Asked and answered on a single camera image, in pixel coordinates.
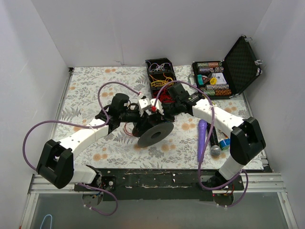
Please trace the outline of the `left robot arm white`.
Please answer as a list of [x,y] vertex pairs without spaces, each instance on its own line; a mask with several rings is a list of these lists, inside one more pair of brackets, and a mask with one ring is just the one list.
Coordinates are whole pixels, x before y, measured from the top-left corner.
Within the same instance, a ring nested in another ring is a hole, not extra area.
[[70,182],[84,183],[89,190],[101,187],[98,171],[90,165],[76,166],[78,155],[97,140],[106,137],[122,122],[136,123],[151,107],[150,99],[140,94],[138,102],[131,109],[129,97],[117,93],[110,105],[105,106],[91,122],[81,130],[59,141],[45,143],[36,171],[56,188],[61,189]]

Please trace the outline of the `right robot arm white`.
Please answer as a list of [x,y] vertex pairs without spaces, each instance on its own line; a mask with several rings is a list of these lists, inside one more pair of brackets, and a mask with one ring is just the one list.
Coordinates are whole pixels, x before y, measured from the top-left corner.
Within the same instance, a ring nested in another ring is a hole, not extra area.
[[161,111],[163,115],[190,114],[208,122],[211,127],[221,130],[230,138],[230,155],[224,164],[206,183],[206,189],[228,189],[244,166],[256,157],[266,143],[258,121],[249,117],[235,116],[212,104],[211,99],[201,90],[189,94],[182,81],[175,81],[168,89],[175,100],[171,104],[162,104],[158,97],[151,100],[152,111]]

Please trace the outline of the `grey perforated cable spool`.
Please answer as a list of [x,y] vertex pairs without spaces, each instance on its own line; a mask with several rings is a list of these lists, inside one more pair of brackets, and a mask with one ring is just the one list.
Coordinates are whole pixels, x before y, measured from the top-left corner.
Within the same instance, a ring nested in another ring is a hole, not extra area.
[[173,128],[173,123],[167,121],[153,124],[139,137],[137,144],[141,148],[152,146],[165,139]]

